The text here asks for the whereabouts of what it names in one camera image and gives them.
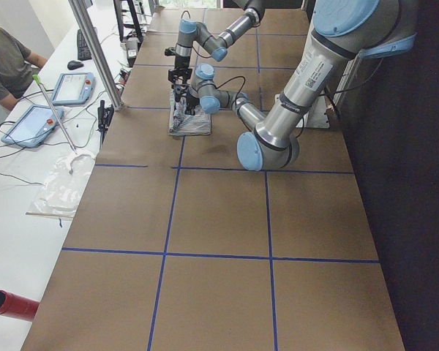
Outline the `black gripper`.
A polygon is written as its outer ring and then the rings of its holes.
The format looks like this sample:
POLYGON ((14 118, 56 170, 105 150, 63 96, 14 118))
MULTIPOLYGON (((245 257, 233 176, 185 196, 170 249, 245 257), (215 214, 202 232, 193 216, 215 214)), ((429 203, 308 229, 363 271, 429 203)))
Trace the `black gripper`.
POLYGON ((186 95, 186 114, 189 116, 195 115, 195 108, 199 105, 199 99, 187 93, 186 95))
POLYGON ((172 84, 185 84, 192 76, 192 69, 190 68, 191 56, 176 55, 174 68, 168 70, 168 80, 172 84))

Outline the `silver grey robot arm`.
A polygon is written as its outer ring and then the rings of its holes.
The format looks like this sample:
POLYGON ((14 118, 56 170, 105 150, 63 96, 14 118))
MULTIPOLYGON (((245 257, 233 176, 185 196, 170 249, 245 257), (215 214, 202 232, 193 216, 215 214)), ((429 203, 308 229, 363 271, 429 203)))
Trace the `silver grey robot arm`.
POLYGON ((192 75, 190 59, 194 43, 198 43, 215 61, 226 57, 232 46, 248 30, 260 25, 266 11, 265 1, 235 1, 244 13, 215 37, 205 23, 182 18, 176 45, 165 49, 166 56, 174 56, 174 68, 168 71, 168 80, 175 86, 185 84, 192 75))
POLYGON ((189 75, 187 102, 213 114, 230 108, 248 127, 237 157, 247 170, 283 168, 299 155, 293 134, 300 120, 343 64, 409 51, 416 38, 417 1, 317 1, 301 61, 267 115, 239 91, 214 84, 214 69, 199 64, 189 75))

